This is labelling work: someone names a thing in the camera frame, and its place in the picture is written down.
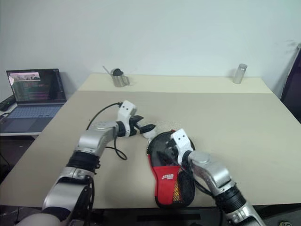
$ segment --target laptop keyboard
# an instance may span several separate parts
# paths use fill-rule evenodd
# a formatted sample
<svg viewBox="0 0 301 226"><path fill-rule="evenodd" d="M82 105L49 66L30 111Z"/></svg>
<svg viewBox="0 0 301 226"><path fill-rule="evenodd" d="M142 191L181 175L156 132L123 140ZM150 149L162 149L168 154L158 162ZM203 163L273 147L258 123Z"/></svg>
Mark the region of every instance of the laptop keyboard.
<svg viewBox="0 0 301 226"><path fill-rule="evenodd" d="M7 118L53 118L61 106L17 107Z"/></svg>

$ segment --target printed logo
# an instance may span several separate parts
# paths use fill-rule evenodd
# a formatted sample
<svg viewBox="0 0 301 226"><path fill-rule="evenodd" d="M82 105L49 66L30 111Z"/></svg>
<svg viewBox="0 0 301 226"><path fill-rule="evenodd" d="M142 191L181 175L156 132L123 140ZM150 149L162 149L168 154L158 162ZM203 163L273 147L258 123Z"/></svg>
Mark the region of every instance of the printed logo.
<svg viewBox="0 0 301 226"><path fill-rule="evenodd" d="M167 179L167 180L172 180L174 178L174 175L173 174L166 174L164 175L161 179L164 180L164 179Z"/></svg>

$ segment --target laptop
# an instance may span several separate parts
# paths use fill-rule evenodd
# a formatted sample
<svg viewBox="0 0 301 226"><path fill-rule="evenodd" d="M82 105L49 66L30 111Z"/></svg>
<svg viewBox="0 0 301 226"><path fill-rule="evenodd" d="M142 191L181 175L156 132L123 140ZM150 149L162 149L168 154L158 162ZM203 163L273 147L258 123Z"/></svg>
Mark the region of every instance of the laptop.
<svg viewBox="0 0 301 226"><path fill-rule="evenodd" d="M0 134L40 133L66 102L58 69L6 71L17 107L0 122Z"/></svg>

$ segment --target laptop screen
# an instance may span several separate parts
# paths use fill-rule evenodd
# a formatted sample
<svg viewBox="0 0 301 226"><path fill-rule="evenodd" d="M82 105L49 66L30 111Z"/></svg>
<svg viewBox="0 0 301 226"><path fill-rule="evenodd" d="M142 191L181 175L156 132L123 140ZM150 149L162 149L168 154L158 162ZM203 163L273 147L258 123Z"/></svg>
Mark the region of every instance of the laptop screen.
<svg viewBox="0 0 301 226"><path fill-rule="evenodd" d="M18 104L66 102L58 69L15 70L7 74Z"/></svg>

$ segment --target desk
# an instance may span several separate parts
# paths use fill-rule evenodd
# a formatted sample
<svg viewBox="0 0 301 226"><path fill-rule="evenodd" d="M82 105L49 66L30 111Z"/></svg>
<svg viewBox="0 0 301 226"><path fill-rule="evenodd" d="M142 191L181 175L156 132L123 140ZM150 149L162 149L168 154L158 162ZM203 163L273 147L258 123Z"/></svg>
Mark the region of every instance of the desk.
<svg viewBox="0 0 301 226"><path fill-rule="evenodd" d="M236 85L228 78L152 77L135 76L132 86L115 88L108 75L92 74L3 181L0 203L42 206L89 119L104 106L125 99L159 130L184 128L197 149L223 162L252 204L301 202L301 125L261 79ZM154 92L149 92L150 85ZM117 110L110 108L97 119L115 120ZM103 153L95 176L94 208L156 207L146 142L142 136L118 139L127 161L113 150ZM196 191L190 206L214 202Z"/></svg>

